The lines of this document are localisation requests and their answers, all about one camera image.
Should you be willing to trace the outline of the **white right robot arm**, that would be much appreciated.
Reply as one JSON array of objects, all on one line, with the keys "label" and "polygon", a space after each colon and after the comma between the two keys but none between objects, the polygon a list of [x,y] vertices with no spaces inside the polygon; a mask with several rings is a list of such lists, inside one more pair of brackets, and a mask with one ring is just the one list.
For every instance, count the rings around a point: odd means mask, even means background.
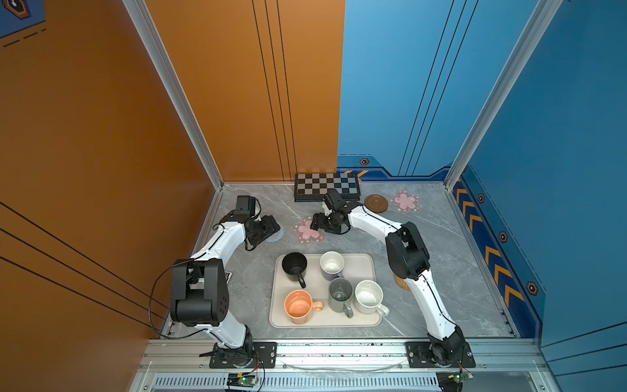
[{"label": "white right robot arm", "polygon": [[385,244],[388,264],[402,279],[421,310],[430,342],[430,360],[440,367],[457,366],[468,358],[470,349],[460,326],[449,315],[435,285],[430,254],[417,226],[388,220],[361,204],[349,204],[328,213],[313,215],[310,228],[342,235],[358,229]]}]

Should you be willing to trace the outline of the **brown wooden round coaster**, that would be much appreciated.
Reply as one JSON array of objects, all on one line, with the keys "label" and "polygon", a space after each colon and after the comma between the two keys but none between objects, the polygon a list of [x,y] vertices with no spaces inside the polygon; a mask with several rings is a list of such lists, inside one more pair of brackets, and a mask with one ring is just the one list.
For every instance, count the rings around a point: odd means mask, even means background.
[{"label": "brown wooden round coaster", "polygon": [[376,214],[381,214],[389,209],[387,198],[380,194],[371,194],[366,197],[364,205],[367,209]]}]

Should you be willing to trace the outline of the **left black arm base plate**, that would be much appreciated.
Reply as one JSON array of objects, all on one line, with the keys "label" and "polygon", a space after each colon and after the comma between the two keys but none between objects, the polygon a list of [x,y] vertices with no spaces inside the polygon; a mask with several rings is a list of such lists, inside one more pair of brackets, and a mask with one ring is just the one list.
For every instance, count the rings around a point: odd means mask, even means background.
[{"label": "left black arm base plate", "polygon": [[264,368],[274,368],[278,344],[271,341],[248,341],[237,349],[215,345],[210,352],[210,368],[254,368],[260,363]]}]

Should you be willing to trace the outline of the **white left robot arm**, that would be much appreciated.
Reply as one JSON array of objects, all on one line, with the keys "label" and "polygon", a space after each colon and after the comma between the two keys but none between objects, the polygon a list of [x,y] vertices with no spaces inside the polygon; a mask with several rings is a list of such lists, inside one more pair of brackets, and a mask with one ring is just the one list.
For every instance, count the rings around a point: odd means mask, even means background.
[{"label": "white left robot arm", "polygon": [[230,313],[225,265],[240,244],[251,251],[280,230],[271,215],[223,219],[214,236],[171,268],[171,319],[216,340],[211,356],[245,368],[255,360],[251,330]]}]

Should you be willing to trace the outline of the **light blue woven coaster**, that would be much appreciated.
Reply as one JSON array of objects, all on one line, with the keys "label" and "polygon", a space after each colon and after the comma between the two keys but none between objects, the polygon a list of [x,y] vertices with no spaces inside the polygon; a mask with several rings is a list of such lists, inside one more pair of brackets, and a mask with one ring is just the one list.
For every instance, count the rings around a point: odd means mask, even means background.
[{"label": "light blue woven coaster", "polygon": [[284,236],[284,232],[285,232],[285,230],[284,230],[283,226],[281,225],[277,232],[273,233],[271,236],[269,236],[266,239],[266,242],[268,242],[268,243],[276,243],[277,241],[279,241]]}]

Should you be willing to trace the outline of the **tan rattan round coaster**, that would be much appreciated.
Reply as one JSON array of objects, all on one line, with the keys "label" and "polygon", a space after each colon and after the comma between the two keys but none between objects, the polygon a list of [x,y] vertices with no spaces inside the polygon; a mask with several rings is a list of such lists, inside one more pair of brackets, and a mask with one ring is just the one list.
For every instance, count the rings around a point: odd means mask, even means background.
[{"label": "tan rattan round coaster", "polygon": [[410,291],[410,287],[408,285],[408,283],[404,280],[401,279],[400,277],[398,277],[396,274],[394,275],[394,280],[396,282],[396,284],[401,287],[401,289],[405,290],[405,291]]}]

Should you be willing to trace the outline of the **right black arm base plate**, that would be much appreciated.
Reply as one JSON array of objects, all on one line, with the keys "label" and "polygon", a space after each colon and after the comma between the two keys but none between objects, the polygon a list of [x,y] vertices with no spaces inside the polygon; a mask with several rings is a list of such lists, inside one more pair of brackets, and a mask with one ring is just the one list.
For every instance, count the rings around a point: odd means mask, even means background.
[{"label": "right black arm base plate", "polygon": [[474,353],[468,342],[457,347],[426,341],[408,341],[406,355],[411,368],[475,368]]}]

